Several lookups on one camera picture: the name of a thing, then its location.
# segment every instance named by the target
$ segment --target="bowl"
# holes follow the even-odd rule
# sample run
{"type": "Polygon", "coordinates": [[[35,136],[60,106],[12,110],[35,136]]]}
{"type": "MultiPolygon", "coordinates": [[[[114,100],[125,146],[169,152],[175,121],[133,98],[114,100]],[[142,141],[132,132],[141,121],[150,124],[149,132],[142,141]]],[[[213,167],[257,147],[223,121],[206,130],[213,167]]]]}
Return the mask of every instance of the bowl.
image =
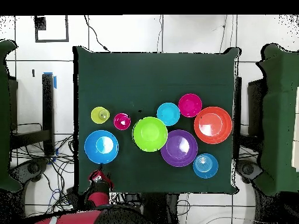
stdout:
{"type": "Polygon", "coordinates": [[[135,144],[146,152],[161,149],[167,140],[168,131],[165,124],[158,118],[145,117],[133,127],[132,137],[135,144]]]}
{"type": "Polygon", "coordinates": [[[123,130],[126,130],[130,126],[131,119],[125,113],[118,113],[114,117],[113,123],[117,129],[123,131],[123,130]]]}
{"type": "Polygon", "coordinates": [[[188,93],[180,98],[178,106],[183,116],[192,118],[200,112],[202,102],[196,94],[188,93]]]}
{"type": "Polygon", "coordinates": [[[194,130],[203,142],[218,144],[226,140],[231,133],[231,117],[220,107],[204,108],[195,118],[194,130]]]}
{"type": "Polygon", "coordinates": [[[182,129],[176,129],[168,134],[167,142],[161,149],[161,155],[169,165],[185,167],[194,161],[197,150],[194,136],[182,129]]]}
{"type": "Polygon", "coordinates": [[[119,143],[109,131],[98,130],[87,137],[84,143],[84,151],[92,162],[107,164],[117,156],[119,143]]]}
{"type": "Polygon", "coordinates": [[[193,162],[193,170],[202,179],[212,178],[218,171],[217,159],[208,153],[198,155],[193,162]]]}
{"type": "Polygon", "coordinates": [[[157,118],[166,126],[175,125],[180,119],[180,110],[173,103],[163,103],[157,110],[157,118]]]}

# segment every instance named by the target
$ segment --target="red plate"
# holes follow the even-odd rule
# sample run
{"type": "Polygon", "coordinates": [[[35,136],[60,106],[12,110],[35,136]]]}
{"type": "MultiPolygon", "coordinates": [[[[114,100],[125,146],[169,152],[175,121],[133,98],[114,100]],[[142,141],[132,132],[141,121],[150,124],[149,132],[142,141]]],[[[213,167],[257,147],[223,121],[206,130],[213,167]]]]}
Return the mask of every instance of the red plate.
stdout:
{"type": "Polygon", "coordinates": [[[194,130],[203,142],[218,144],[226,140],[231,133],[231,117],[220,107],[207,107],[196,116],[194,130]]]}

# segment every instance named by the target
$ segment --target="pink bowl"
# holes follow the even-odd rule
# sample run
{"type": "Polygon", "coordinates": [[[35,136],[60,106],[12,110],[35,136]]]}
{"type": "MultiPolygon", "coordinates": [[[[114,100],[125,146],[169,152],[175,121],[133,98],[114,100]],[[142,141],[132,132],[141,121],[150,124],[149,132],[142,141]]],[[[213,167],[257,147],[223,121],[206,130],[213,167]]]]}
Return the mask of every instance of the pink bowl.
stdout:
{"type": "Polygon", "coordinates": [[[131,119],[130,117],[125,114],[125,113],[118,113],[116,114],[116,116],[114,117],[114,126],[123,131],[125,129],[127,129],[130,124],[131,124],[131,119]]]}
{"type": "Polygon", "coordinates": [[[178,104],[180,113],[188,118],[198,115],[202,106],[203,104],[200,98],[194,93],[188,93],[182,96],[178,104]]]}

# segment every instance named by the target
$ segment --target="purple plate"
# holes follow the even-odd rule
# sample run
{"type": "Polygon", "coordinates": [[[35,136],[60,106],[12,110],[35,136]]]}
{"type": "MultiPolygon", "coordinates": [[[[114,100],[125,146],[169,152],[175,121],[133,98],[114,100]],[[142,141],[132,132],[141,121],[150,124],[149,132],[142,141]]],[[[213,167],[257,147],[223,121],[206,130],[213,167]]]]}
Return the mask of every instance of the purple plate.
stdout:
{"type": "Polygon", "coordinates": [[[176,129],[168,133],[168,139],[161,149],[161,154],[171,166],[185,167],[194,161],[197,150],[194,136],[182,129],[176,129]]]}

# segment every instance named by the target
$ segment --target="dark green tablecloth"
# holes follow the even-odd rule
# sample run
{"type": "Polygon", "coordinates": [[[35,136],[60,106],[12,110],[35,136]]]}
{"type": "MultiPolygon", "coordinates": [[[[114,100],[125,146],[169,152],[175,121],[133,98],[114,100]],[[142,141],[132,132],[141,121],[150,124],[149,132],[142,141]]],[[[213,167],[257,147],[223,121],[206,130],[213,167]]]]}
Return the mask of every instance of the dark green tablecloth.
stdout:
{"type": "Polygon", "coordinates": [[[217,158],[218,173],[207,180],[195,175],[192,164],[172,167],[163,160],[160,151],[141,151],[131,137],[132,128],[139,119],[155,117],[160,104],[177,104],[185,93],[199,95],[203,107],[222,107],[232,116],[237,48],[226,54],[157,54],[98,53],[77,47],[77,53],[80,193],[88,188],[88,176],[98,168],[84,152],[86,137],[96,130],[110,131],[119,142],[117,157],[103,166],[105,173],[111,173],[116,192],[232,194],[237,191],[231,185],[231,135],[223,143],[206,144],[195,135],[194,118],[183,116],[176,125],[168,127],[168,131],[191,132],[199,146],[198,154],[207,152],[217,158]],[[104,124],[91,120],[91,111],[97,106],[110,111],[110,118],[104,124]],[[131,117],[127,130],[119,131],[114,127],[117,113],[127,113],[131,117]]]}

